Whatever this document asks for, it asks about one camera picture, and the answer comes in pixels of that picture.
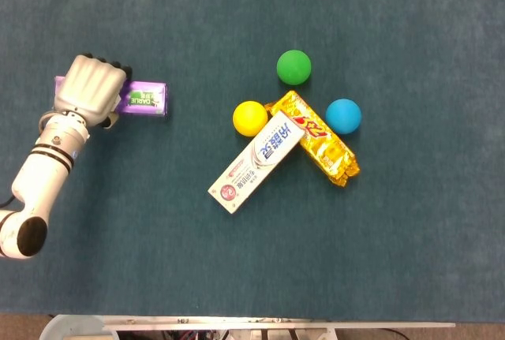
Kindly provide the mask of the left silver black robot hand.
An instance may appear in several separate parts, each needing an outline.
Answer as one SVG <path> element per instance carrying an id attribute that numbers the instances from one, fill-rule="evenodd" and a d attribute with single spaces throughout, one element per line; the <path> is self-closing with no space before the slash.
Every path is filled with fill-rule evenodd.
<path id="1" fill-rule="evenodd" d="M 132 73 L 128 65 L 78 54 L 55 94 L 54 109 L 79 115 L 88 128 L 109 129 L 118 120 L 119 93 Z"/>

